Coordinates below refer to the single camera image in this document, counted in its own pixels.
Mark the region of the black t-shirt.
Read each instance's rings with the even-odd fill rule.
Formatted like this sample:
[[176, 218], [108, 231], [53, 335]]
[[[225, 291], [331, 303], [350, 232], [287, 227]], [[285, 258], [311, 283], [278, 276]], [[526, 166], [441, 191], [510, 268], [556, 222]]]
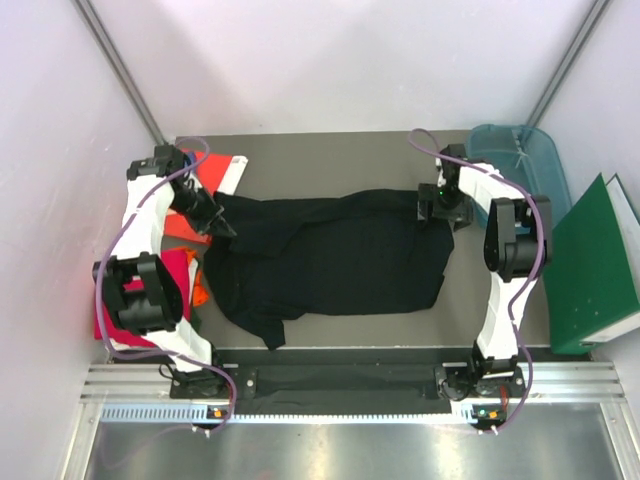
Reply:
[[447, 221], [419, 221], [412, 190], [216, 199], [236, 235], [212, 240], [203, 276], [226, 319], [270, 350], [285, 345], [285, 322], [305, 314], [432, 308], [454, 250]]

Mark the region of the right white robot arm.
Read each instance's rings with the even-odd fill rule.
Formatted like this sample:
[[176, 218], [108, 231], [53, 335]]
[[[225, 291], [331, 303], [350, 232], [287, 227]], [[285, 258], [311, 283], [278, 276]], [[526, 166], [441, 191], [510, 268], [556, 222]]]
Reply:
[[474, 207], [487, 215], [483, 256], [490, 294], [466, 372], [469, 388], [487, 396], [515, 375], [524, 309], [552, 258], [551, 201], [530, 194], [489, 163], [470, 162], [461, 144], [438, 152], [435, 164], [437, 181], [418, 187], [419, 221], [442, 220], [459, 229], [471, 223]]

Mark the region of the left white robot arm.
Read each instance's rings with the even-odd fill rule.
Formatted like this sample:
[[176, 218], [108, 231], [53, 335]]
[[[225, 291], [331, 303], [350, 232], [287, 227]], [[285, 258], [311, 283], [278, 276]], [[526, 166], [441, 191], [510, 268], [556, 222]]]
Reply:
[[127, 206], [122, 226], [93, 267], [98, 329], [110, 353], [116, 351], [107, 327], [141, 337], [154, 353], [171, 357], [192, 374], [205, 396], [226, 387], [225, 370], [214, 364], [212, 344], [185, 318], [179, 286], [161, 258], [165, 220], [174, 211], [199, 234], [233, 238], [224, 209], [201, 184], [198, 163], [175, 145], [155, 148], [126, 171]]

